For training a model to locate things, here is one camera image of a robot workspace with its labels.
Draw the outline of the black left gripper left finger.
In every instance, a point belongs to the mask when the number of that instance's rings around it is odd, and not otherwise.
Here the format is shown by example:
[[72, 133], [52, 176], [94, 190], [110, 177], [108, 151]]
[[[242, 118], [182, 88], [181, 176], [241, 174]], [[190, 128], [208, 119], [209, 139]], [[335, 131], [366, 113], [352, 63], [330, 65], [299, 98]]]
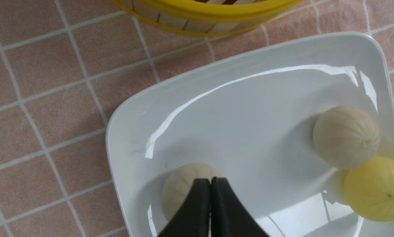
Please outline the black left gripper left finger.
[[210, 181], [194, 179], [191, 189], [177, 213], [159, 237], [209, 236]]

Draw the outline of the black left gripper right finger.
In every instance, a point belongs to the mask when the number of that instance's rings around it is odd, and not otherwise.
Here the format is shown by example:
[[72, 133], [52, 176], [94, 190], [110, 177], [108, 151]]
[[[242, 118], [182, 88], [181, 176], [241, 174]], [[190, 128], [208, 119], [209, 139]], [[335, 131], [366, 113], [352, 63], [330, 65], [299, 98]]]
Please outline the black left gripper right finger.
[[228, 180], [211, 181], [212, 237], [268, 237], [235, 195]]

